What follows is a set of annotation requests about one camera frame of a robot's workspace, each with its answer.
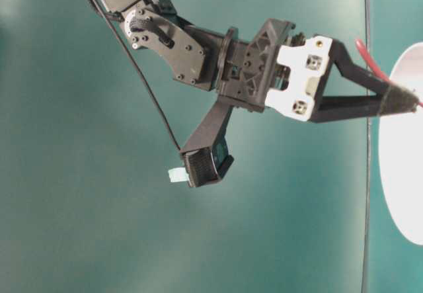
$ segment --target black metal bracket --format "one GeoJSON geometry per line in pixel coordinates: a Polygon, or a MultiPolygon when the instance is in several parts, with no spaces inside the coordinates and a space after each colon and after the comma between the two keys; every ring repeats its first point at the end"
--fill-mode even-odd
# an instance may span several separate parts
{"type": "Polygon", "coordinates": [[[310,121],[321,123],[416,110],[418,98],[411,91],[398,85],[386,83],[370,71],[354,64],[345,45],[340,41],[333,40],[329,56],[327,72],[317,89],[316,105],[310,121]],[[323,92],[334,64],[341,76],[373,91],[375,95],[324,97],[323,92]]]}

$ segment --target robotic arm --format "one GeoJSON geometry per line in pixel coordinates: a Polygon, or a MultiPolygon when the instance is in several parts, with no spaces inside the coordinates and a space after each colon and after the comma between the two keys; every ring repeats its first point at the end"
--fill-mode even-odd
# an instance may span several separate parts
{"type": "Polygon", "coordinates": [[[191,187],[221,181],[231,166],[225,132],[233,107],[251,112],[270,107],[320,123],[413,112],[419,103],[411,91],[355,65],[340,41],[292,35],[292,22],[269,19],[246,42],[233,27],[220,34],[191,24],[177,15],[171,0],[101,0],[106,12],[97,0],[88,1],[107,21],[118,22],[134,50],[157,52],[172,67],[174,80],[217,92],[216,103],[180,149],[184,168],[173,179],[191,187]],[[324,96],[333,65],[375,94],[324,96]]]}

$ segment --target green backdrop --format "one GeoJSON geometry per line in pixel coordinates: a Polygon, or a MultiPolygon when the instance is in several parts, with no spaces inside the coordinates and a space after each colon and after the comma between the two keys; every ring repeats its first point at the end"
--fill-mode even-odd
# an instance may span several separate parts
{"type": "MultiPolygon", "coordinates": [[[[423,40],[423,0],[370,0],[370,6],[372,53],[390,73],[399,56],[423,40]]],[[[373,120],[368,292],[421,293],[423,247],[408,242],[389,214],[379,174],[378,130],[373,120]]],[[[404,184],[411,183],[404,178],[404,184]]]]}
{"type": "MultiPolygon", "coordinates": [[[[288,19],[345,41],[359,62],[364,0],[173,2],[245,39],[269,17],[288,19]]],[[[182,143],[215,93],[172,81],[153,52],[136,58],[182,143]]],[[[335,73],[328,94],[341,93],[364,92],[335,73]]],[[[236,110],[226,179],[171,185],[178,155],[85,0],[0,0],[1,292],[357,293],[366,140],[365,120],[236,110]]]]}

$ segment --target red wire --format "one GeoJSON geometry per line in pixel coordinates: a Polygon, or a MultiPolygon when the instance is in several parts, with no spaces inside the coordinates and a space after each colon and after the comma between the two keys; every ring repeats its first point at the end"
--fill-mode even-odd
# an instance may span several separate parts
{"type": "MultiPolygon", "coordinates": [[[[358,49],[358,52],[362,56],[363,60],[369,66],[369,68],[374,72],[374,74],[382,79],[383,81],[386,81],[387,83],[394,84],[389,77],[379,68],[379,66],[376,64],[375,60],[372,58],[372,56],[367,51],[366,46],[364,45],[363,41],[359,38],[356,39],[356,47],[358,49]]],[[[423,103],[418,103],[419,106],[423,108],[423,103]]]]}

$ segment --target white plate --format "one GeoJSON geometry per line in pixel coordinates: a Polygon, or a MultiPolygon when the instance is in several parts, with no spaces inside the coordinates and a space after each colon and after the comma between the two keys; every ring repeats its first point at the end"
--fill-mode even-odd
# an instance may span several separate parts
{"type": "MultiPolygon", "coordinates": [[[[423,98],[423,43],[398,60],[391,80],[423,98]]],[[[401,233],[423,245],[423,109],[385,116],[379,128],[379,164],[386,203],[401,233]]]]}

